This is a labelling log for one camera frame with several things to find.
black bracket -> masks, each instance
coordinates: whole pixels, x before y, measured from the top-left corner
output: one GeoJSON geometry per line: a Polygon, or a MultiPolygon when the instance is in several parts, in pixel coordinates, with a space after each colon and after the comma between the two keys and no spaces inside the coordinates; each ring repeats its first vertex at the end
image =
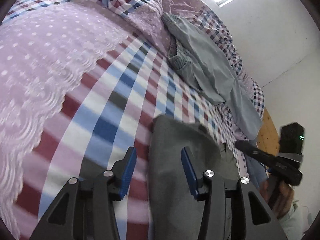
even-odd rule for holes
{"type": "Polygon", "coordinates": [[[125,157],[95,179],[71,178],[40,219],[30,240],[120,240],[112,201],[128,193],[137,154],[125,157]]]}
{"type": "Polygon", "coordinates": [[[298,161],[296,161],[289,159],[285,154],[273,156],[250,145],[248,141],[238,140],[235,142],[235,146],[238,150],[269,167],[271,175],[268,179],[268,194],[270,195],[268,205],[271,209],[279,197],[279,185],[281,181],[284,181],[292,186],[297,186],[300,184],[302,180],[302,173],[298,170],[298,168],[302,161],[302,155],[291,154],[290,158],[298,158],[298,161]]]}
{"type": "Polygon", "coordinates": [[[231,239],[286,240],[277,218],[248,178],[223,179],[194,158],[188,147],[181,151],[181,162],[190,193],[205,201],[198,240],[225,239],[226,198],[231,199],[231,239]]]}

bed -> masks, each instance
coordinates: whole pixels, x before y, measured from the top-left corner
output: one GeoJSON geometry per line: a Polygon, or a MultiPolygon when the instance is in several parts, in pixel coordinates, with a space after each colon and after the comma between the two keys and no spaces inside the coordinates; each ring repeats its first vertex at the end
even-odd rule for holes
{"type": "Polygon", "coordinates": [[[247,176],[243,138],[166,60],[162,13],[183,16],[225,53],[262,117],[264,96],[221,19],[201,0],[17,0],[0,26],[0,217],[28,239],[71,177],[88,179],[137,149],[129,194],[115,204],[124,239],[151,239],[148,147],[152,120],[200,122],[247,176]]]}

wooden headboard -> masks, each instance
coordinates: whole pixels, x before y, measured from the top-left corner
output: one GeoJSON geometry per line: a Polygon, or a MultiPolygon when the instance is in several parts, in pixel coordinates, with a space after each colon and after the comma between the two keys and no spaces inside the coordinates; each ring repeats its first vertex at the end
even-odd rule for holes
{"type": "Polygon", "coordinates": [[[264,110],[262,120],[263,125],[257,137],[258,148],[277,155],[279,152],[279,135],[267,109],[264,110]]]}

lace trim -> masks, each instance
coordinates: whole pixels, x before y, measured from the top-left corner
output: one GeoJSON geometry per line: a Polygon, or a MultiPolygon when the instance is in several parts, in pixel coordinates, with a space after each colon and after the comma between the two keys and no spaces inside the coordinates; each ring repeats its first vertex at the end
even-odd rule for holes
{"type": "Polygon", "coordinates": [[[123,21],[76,0],[30,11],[0,27],[0,216],[16,239],[12,205],[22,190],[23,157],[39,144],[45,120],[61,110],[65,94],[132,34],[129,24],[119,26],[123,21]]]}

metal screw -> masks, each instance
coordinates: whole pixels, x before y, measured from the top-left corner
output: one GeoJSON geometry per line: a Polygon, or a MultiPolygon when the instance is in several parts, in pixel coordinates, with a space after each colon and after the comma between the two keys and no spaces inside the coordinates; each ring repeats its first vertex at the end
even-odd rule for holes
{"type": "Polygon", "coordinates": [[[207,170],[207,171],[204,172],[204,174],[205,174],[207,177],[213,177],[214,172],[211,171],[211,170],[207,170]]]}
{"type": "Polygon", "coordinates": [[[69,184],[76,184],[78,182],[78,179],[77,178],[71,178],[69,179],[69,184]]]}
{"type": "Polygon", "coordinates": [[[242,177],[242,178],[240,179],[240,181],[241,181],[243,184],[248,184],[248,183],[249,183],[249,179],[246,178],[246,177],[242,177]]]}
{"type": "Polygon", "coordinates": [[[105,171],[104,173],[103,173],[103,176],[105,176],[105,177],[111,177],[113,175],[113,172],[112,171],[105,171]]]}

